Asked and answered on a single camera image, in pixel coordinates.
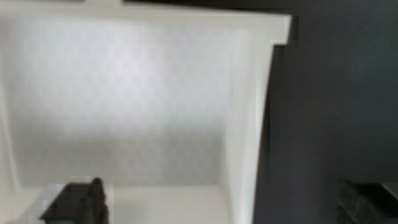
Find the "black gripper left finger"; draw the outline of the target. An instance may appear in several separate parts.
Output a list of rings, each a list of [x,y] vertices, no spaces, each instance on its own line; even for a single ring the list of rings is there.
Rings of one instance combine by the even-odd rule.
[[[69,183],[50,203],[39,219],[44,224],[108,224],[103,180]]]

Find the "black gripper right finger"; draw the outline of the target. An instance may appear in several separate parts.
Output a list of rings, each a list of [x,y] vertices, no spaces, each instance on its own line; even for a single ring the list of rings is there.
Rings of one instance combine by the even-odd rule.
[[[336,224],[398,224],[398,183],[341,182]]]

